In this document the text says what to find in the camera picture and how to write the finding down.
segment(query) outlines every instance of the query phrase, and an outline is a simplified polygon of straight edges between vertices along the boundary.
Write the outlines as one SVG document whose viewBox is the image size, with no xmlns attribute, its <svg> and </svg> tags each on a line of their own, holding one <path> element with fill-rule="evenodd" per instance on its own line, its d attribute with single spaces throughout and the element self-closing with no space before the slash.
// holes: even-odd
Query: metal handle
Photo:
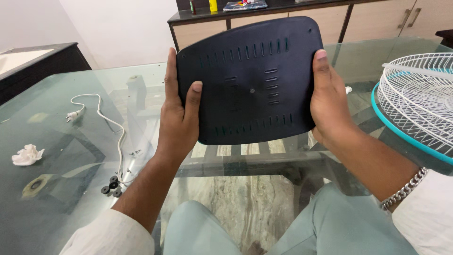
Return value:
<svg viewBox="0 0 453 255">
<path fill-rule="evenodd" d="M 412 21 L 412 23 L 410 23 L 409 25 L 407 25 L 407 27 L 413 27 L 414 26 L 414 23 L 415 21 L 417 20 L 419 14 L 420 14 L 420 11 L 422 10 L 422 8 L 417 8 L 415 9 L 415 17 L 414 17 L 414 20 Z"/>
<path fill-rule="evenodd" d="M 405 14 L 405 16 L 404 16 L 403 23 L 399 24 L 399 25 L 398 25 L 398 28 L 403 28 L 404 24 L 406 24 L 406 21 L 407 21 L 407 19 L 409 18 L 410 9 L 406 9 L 406 11 L 404 12 L 404 14 Z"/>
</svg>

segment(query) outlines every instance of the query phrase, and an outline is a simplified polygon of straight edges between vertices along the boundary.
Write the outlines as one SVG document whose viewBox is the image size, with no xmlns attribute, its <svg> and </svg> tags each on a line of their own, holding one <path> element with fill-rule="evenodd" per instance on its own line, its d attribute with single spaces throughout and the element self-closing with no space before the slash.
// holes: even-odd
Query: silver chain bracelet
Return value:
<svg viewBox="0 0 453 255">
<path fill-rule="evenodd" d="M 421 167 L 420 171 L 415 174 L 414 178 L 412 178 L 404 187 L 396 192 L 395 194 L 391 195 L 389 198 L 385 199 L 384 201 L 381 202 L 380 207 L 386 211 L 389 209 L 389 207 L 393 204 L 395 204 L 397 201 L 403 200 L 408 194 L 412 192 L 415 187 L 417 187 L 420 182 L 423 180 L 423 178 L 426 176 L 428 173 L 429 169 L 426 169 L 425 167 Z"/>
</svg>

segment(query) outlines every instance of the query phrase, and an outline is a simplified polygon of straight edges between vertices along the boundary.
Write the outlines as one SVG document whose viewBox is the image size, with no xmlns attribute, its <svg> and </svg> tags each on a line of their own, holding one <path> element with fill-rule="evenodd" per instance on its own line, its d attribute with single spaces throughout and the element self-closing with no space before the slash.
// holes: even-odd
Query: cabinet door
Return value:
<svg viewBox="0 0 453 255">
<path fill-rule="evenodd" d="M 453 1 L 417 0 L 400 36 L 419 36 L 442 41 L 440 30 L 453 29 Z"/>
<path fill-rule="evenodd" d="M 389 0 L 354 5 L 343 42 L 400 35 L 415 0 Z"/>
<path fill-rule="evenodd" d="M 226 31 L 227 22 L 225 20 L 217 20 L 174 26 L 173 30 L 179 49 L 182 49 L 211 35 Z"/>
<path fill-rule="evenodd" d="M 316 21 L 323 44 L 336 44 L 340 37 L 348 5 L 290 12 L 289 17 L 307 16 Z"/>
<path fill-rule="evenodd" d="M 282 13 L 276 13 L 276 14 L 231 19 L 231 28 L 240 27 L 240 26 L 244 26 L 244 25 L 248 25 L 248 24 L 252 24 L 252 23 L 256 23 L 256 22 L 260 22 L 260 21 L 265 21 L 265 20 L 274 20 L 274 19 L 287 18 L 287 17 L 288 17 L 288 13 L 282 12 Z"/>
</svg>

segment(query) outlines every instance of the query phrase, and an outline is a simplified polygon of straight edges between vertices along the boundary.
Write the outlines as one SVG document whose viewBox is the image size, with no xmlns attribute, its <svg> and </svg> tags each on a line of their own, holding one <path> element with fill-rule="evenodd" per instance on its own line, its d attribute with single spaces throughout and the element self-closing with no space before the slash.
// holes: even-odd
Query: teal plastic edge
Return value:
<svg viewBox="0 0 453 255">
<path fill-rule="evenodd" d="M 418 149 L 426 152 L 427 154 L 438 158 L 444 162 L 447 162 L 450 165 L 453 165 L 453 158 L 448 157 L 447 155 L 444 155 L 438 151 L 435 151 L 434 149 L 429 148 L 428 146 L 422 144 L 421 142 L 413 139 L 409 135 L 405 134 L 403 131 L 401 131 L 399 128 L 397 128 L 393 123 L 391 123 L 379 110 L 379 108 L 376 105 L 376 102 L 374 100 L 374 91 L 375 89 L 379 86 L 379 83 L 376 84 L 376 86 L 373 88 L 373 91 L 371 93 L 371 105 L 373 106 L 374 111 L 376 112 L 376 115 L 379 117 L 379 119 L 388 127 L 390 128 L 391 131 L 393 131 L 395 134 L 397 134 L 399 137 L 402 139 L 406 140 L 408 143 L 414 145 Z"/>
</svg>

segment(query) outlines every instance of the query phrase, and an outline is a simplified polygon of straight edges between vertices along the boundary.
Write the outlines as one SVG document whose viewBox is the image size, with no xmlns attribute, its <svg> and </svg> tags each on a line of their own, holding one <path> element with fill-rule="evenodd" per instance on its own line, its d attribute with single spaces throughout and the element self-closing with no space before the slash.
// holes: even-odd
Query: crumpled tissue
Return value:
<svg viewBox="0 0 453 255">
<path fill-rule="evenodd" d="M 29 166 L 42 158 L 44 149 L 39 152 L 33 144 L 25 145 L 25 149 L 18 151 L 18 155 L 13 155 L 13 164 L 16 166 Z"/>
</svg>

